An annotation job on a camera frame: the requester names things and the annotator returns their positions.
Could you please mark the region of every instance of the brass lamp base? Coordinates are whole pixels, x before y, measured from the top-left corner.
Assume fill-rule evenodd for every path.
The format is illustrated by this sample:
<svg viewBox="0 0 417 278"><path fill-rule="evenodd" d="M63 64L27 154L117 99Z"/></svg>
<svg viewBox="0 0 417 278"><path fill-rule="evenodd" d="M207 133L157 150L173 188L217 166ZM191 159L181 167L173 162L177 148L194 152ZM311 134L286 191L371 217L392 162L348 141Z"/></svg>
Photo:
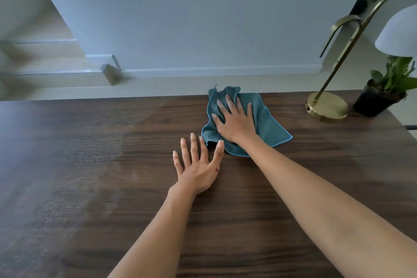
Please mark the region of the brass lamp base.
<svg viewBox="0 0 417 278"><path fill-rule="evenodd" d="M311 94L306 102L307 112L312 117L327 123L338 122L346 118L347 103L342 98L324 91L319 100L314 101L317 94L318 92Z"/></svg>

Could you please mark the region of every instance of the left hand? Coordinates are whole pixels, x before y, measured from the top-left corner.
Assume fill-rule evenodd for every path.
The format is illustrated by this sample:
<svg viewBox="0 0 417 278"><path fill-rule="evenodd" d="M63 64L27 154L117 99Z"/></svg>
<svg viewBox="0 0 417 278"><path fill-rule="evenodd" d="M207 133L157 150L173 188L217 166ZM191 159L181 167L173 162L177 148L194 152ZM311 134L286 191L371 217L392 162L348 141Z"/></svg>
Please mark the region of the left hand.
<svg viewBox="0 0 417 278"><path fill-rule="evenodd" d="M177 169L178 174L177 185L190 190L193 195L198 195L210 188L216 180L224 154L224 142L223 140L220 140L214 151L213 160L209 162L206 143L202 137L200 137L199 140L201 148L200 157L197 137L194 133L191 133L190 158L187 142L184 138L181 139L181 153L185 167L181 165L178 153L176 151L173 153L174 166Z"/></svg>

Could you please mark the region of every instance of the blue cloth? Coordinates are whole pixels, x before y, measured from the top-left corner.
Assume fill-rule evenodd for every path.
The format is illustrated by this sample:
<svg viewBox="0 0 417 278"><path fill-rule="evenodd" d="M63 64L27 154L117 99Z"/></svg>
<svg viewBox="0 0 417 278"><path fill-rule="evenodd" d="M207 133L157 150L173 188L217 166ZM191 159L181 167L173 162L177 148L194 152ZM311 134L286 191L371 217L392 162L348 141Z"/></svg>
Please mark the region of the blue cloth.
<svg viewBox="0 0 417 278"><path fill-rule="evenodd" d="M245 110L245 114L247 114L248 103L252 103L253 122L255 124L256 134L258 134L259 137L269 146L274 147L292 139L291 134L289 134L274 119L274 117L271 116L271 113L269 113L268 108L263 104L262 98L259 94L240 94L239 91L240 87L226 87L223 91L217 91L217 88L214 87L209 90L208 96L210 100L207 106L209 121L201 131L201 136L204 138L207 145L209 142L217 143L222 139L224 140L224 149L227 153L234 156L249 157L248 153L246 153L240 146L223 138L219 132L217 132L216 125L213 122L213 118L211 116L212 113L218 115L223 123L225 122L222 113L218 109L217 99L219 99L228 110L226 94L231 97L235 104L236 97L239 97L243 109Z"/></svg>

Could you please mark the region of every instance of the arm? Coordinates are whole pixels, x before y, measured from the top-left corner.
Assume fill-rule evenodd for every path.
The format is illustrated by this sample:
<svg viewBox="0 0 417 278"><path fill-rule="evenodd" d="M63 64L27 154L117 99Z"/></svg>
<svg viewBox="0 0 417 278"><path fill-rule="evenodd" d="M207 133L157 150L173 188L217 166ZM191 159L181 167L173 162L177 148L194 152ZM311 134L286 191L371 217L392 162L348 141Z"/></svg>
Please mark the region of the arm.
<svg viewBox="0 0 417 278"><path fill-rule="evenodd" d="M168 196L155 218L109 278L175 277L191 205L195 196L210 188L215 181L223 158L223 141L217 144L211 163L208 162L208 151L202 137L200 147L201 158L197 138L191 133L190 159L187 143L185 139L181 139L185 169L174 151L178 182L168 191Z"/></svg>
<svg viewBox="0 0 417 278"><path fill-rule="evenodd" d="M227 140L241 146L259 166L297 222L347 278L412 277L417 243L376 213L266 145L255 133L252 108L246 116L227 97L231 113L218 101L226 123L214 117Z"/></svg>

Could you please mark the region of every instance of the dark wood tabletop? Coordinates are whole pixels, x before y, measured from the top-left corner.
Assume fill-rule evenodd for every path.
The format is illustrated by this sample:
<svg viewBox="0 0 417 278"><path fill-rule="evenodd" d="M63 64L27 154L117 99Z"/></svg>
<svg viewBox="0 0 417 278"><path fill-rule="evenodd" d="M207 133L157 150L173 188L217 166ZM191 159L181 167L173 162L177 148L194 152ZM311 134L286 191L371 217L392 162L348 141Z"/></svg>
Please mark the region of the dark wood tabletop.
<svg viewBox="0 0 417 278"><path fill-rule="evenodd" d="M417 141L388 111L320 123L308 95L262 95L294 136L276 149L417 240ZM106 277L176 182L172 151L201 132L207 102L0 103L0 276ZM341 277L252 160L231 155L194 202L178 276Z"/></svg>

